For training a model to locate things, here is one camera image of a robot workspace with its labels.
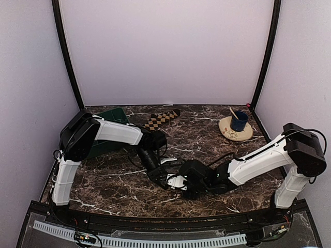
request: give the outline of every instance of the black pole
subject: black pole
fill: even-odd
[[[280,5],[281,5],[281,0],[275,0],[274,1],[273,16],[272,16],[272,19],[271,19],[268,42],[267,42],[267,46],[266,46],[265,53],[264,53],[264,58],[263,58],[263,62],[262,62],[262,67],[261,67],[258,83],[257,83],[257,86],[255,88],[255,92],[254,92],[252,102],[250,104],[250,106],[253,109],[256,108],[257,103],[259,101],[259,97],[260,97],[260,94],[261,94],[261,91],[262,91],[265,76],[267,74],[271,54],[272,54],[272,51],[273,51],[273,46],[274,46],[275,36],[276,36],[276,30],[277,30],[277,25],[278,25],[278,19],[279,19],[279,13],[280,13]]]
[[[78,84],[77,84],[76,77],[73,72],[73,67],[71,64],[70,56],[69,56],[69,50],[68,50],[68,46],[67,46],[67,42],[66,42],[66,36],[64,33],[64,29],[63,29],[59,2],[58,2],[58,0],[52,0],[52,4],[53,4],[53,12],[54,12],[55,24],[56,24],[56,29],[57,29],[57,35],[58,35],[58,39],[60,41],[62,55],[63,55],[64,63],[66,64],[70,84],[71,84],[71,87],[72,87],[72,90],[73,90],[74,96],[76,98],[79,109],[83,109],[85,107],[84,107],[82,96],[79,92]]]

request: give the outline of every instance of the blue mug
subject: blue mug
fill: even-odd
[[[238,119],[232,115],[230,127],[233,131],[242,132],[246,126],[248,121],[248,115],[243,111],[235,111],[234,112]]]

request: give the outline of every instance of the wall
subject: wall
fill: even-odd
[[[64,0],[85,105],[246,104],[273,0]]]
[[[274,138],[293,122],[321,130],[331,142],[331,2],[282,2],[275,47],[257,107]],[[331,164],[331,149],[326,153]],[[323,246],[331,246],[331,170],[308,185],[306,198]]]
[[[78,111],[51,1],[1,1],[0,244],[15,247],[38,200],[61,128]]]

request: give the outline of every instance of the black and tan checkered cloth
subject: black and tan checkered cloth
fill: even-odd
[[[148,120],[148,123],[145,124],[145,128],[150,131],[158,130],[164,123],[169,122],[170,120],[175,119],[180,116],[179,110],[169,111],[167,113],[155,115],[152,114],[151,118]]]

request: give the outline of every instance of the green dish rack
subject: green dish rack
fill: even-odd
[[[102,112],[97,115],[109,121],[114,121],[122,124],[130,123],[128,117],[126,116],[124,110],[121,107],[117,107],[113,110]],[[110,151],[119,150],[125,146],[127,146],[127,144],[121,142],[94,141],[87,158],[91,159]]]

